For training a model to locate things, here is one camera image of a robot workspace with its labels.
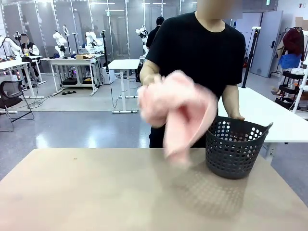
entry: door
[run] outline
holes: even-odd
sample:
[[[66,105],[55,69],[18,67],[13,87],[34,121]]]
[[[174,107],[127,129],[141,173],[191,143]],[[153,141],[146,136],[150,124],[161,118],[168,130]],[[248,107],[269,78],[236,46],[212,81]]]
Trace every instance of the door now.
[[[256,51],[250,69],[251,73],[268,78],[270,66],[276,53],[276,41],[280,31],[282,13],[283,11],[264,12]]]

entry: clothing rack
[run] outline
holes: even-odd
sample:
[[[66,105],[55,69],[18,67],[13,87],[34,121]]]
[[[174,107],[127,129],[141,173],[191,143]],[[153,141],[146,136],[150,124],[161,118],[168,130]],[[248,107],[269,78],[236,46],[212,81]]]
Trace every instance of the clothing rack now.
[[[281,42],[281,40],[283,39],[283,37],[284,37],[284,35],[287,33],[287,30],[290,30],[290,29],[299,29],[299,30],[303,30],[303,28],[302,27],[300,27],[300,26],[294,26],[294,27],[287,27],[287,28],[285,28],[284,29],[284,32],[282,32],[282,33],[280,33],[279,34],[279,36],[280,36],[280,39],[279,39],[279,42],[277,43],[277,44],[279,44],[280,42]],[[304,52],[304,54],[305,54],[305,57],[307,56],[307,46],[308,46],[308,41],[307,41],[307,43],[306,43],[306,46],[305,46],[305,52]],[[269,78],[271,78],[271,75],[273,74],[273,73],[276,73],[276,74],[281,74],[282,72],[281,71],[278,71],[278,68],[279,68],[279,64],[277,64],[277,68],[276,68],[276,71],[273,71],[273,72],[271,72],[270,73],[270,75],[269,75]]]

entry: white wall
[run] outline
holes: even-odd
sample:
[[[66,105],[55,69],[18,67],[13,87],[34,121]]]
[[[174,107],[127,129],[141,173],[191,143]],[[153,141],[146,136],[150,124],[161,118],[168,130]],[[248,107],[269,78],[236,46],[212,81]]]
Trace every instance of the white wall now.
[[[306,8],[299,8],[300,3],[306,3]],[[281,32],[287,27],[295,26],[295,17],[308,19],[308,0],[279,0],[278,11],[283,11]]]

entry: black shelf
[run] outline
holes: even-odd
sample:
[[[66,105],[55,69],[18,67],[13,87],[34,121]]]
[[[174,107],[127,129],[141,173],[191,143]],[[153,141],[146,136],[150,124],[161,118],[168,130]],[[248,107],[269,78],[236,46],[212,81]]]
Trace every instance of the black shelf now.
[[[282,75],[295,80],[302,80],[304,78],[304,75],[291,74],[290,71],[284,71]]]
[[[290,99],[290,98],[282,98],[282,99],[276,98],[275,103],[279,104],[280,106],[284,107],[285,109],[290,110],[290,107],[293,104],[293,100]]]
[[[289,93],[289,94],[298,94],[299,93],[299,88],[295,87],[295,89],[291,89],[288,87],[288,84],[282,84],[279,86],[279,90]]]

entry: black chair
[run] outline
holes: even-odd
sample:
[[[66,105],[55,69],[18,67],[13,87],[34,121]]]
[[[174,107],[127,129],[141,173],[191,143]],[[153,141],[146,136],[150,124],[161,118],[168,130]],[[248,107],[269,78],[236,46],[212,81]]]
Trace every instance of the black chair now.
[[[11,130],[0,130],[0,131],[14,131],[14,125],[13,122],[15,122],[18,119],[34,119],[34,114],[25,99],[24,93],[22,91],[22,82],[23,79],[19,81],[3,81],[0,84],[0,108],[5,110],[6,116],[9,118],[12,128]],[[29,112],[25,113],[24,115],[18,117],[18,118],[12,118],[9,114],[9,107],[15,106],[16,104],[20,103],[22,101],[19,96],[22,96],[28,106]],[[32,118],[23,118],[27,114],[32,114]]]

